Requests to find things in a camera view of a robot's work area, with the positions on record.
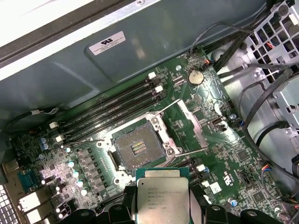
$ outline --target white slot latch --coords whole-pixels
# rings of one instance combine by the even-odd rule
[[[153,72],[151,72],[151,73],[149,73],[149,79],[153,79],[153,78],[155,78],[157,75],[155,74],[155,72],[153,71]]]

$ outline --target perforated metal grille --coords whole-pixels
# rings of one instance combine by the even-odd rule
[[[3,186],[0,185],[0,224],[17,223],[19,223],[19,221],[17,220],[11,201]]]
[[[297,4],[290,6],[282,3],[273,13],[259,25],[255,31],[259,40],[249,37],[249,57],[251,61],[262,64],[293,64],[299,61],[299,26]],[[275,70],[263,69],[269,83],[277,77]]]

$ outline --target ram slot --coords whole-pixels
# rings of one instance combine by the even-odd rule
[[[61,129],[61,132],[68,133],[69,131],[72,131],[73,129],[82,128],[83,126],[86,126],[91,122],[94,122],[96,119],[100,119],[102,116],[106,115],[110,110],[112,110],[114,108],[121,109],[129,101],[141,97],[143,94],[145,94],[149,90],[150,90],[149,88],[141,89],[141,90],[135,92],[133,95],[129,95],[129,96],[125,97],[124,99],[122,99],[121,101],[119,101],[116,104],[109,105],[108,107],[105,107],[102,110],[99,110],[94,114],[91,114],[90,116],[86,116],[77,122],[72,122],[72,125],[63,127]]]
[[[71,124],[73,121],[76,121],[77,119],[79,119],[80,117],[82,117],[84,115],[88,116],[88,114],[90,112],[94,112],[95,110],[97,110],[97,108],[102,107],[103,104],[108,104],[109,102],[113,102],[113,101],[115,101],[116,98],[118,98],[118,100],[119,100],[122,97],[124,97],[125,95],[127,95],[127,94],[129,94],[129,93],[131,93],[131,92],[133,92],[135,90],[137,90],[138,88],[143,87],[143,86],[148,86],[148,85],[149,84],[147,83],[147,80],[144,80],[144,81],[141,81],[139,83],[136,83],[135,85],[132,85],[129,88],[127,88],[127,89],[125,89],[125,90],[123,90],[123,91],[121,91],[121,92],[119,92],[119,93],[117,93],[117,94],[115,94],[113,96],[110,96],[110,97],[107,97],[107,98],[101,100],[99,103],[97,103],[97,104],[95,104],[95,105],[93,105],[93,106],[91,106],[91,107],[89,107],[89,108],[81,111],[80,113],[77,113],[76,115],[68,118],[67,120],[64,120],[62,122],[62,124],[63,123],[66,123],[66,125],[67,124]]]
[[[154,98],[148,102],[145,102],[144,104],[142,105],[138,105],[138,107],[136,108],[133,108],[132,111],[130,110],[127,110],[124,113],[124,115],[118,117],[117,119],[113,119],[105,124],[103,124],[102,126],[98,127],[98,128],[95,128],[95,129],[92,129],[90,131],[88,131],[87,133],[82,133],[81,136],[73,136],[71,138],[69,138],[66,143],[71,143],[71,142],[78,142],[78,141],[82,141],[82,140],[85,140],[86,138],[98,133],[98,132],[101,132],[103,130],[105,130],[106,128],[108,127],[111,127],[113,125],[116,125],[117,123],[129,118],[132,116],[132,114],[138,114],[139,112],[145,110],[146,108],[150,107],[150,106],[153,106],[155,103],[159,102],[162,98],[161,97],[157,97],[157,98]]]
[[[143,103],[144,101],[151,99],[152,97],[153,97],[152,93],[149,93],[149,94],[141,97],[139,100],[134,101],[133,103],[127,104],[125,107],[119,108],[111,113],[108,113],[106,116],[96,120],[95,122],[93,122],[90,125],[86,125],[83,128],[75,129],[72,132],[63,133],[63,134],[64,135],[72,135],[72,136],[79,135],[87,130],[90,130],[91,128],[95,128],[95,126],[97,126],[97,125],[101,125],[101,123],[103,123],[103,121],[112,119],[113,117],[121,116],[121,114],[123,114],[126,110],[129,110],[129,109],[133,108],[134,106],[137,106],[137,105]]]

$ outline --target white label sticker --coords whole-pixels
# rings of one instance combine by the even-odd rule
[[[89,49],[94,55],[98,55],[98,54],[104,52],[105,50],[108,50],[108,49],[116,46],[117,44],[124,42],[125,40],[126,40],[125,35],[121,31],[117,34],[112,35],[111,37],[108,37],[108,38],[90,46]]]
[[[210,188],[213,192],[213,194],[217,194],[218,192],[222,191],[221,187],[219,186],[218,182],[212,183],[210,185]]]

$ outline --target motherboard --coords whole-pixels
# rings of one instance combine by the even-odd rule
[[[235,215],[285,212],[262,188],[263,161],[210,61],[201,49],[197,56],[179,55],[12,138],[24,192],[47,185],[53,211],[72,202],[100,213],[135,185],[135,169],[189,167],[190,185],[209,203]],[[270,175],[266,181],[281,196]]]

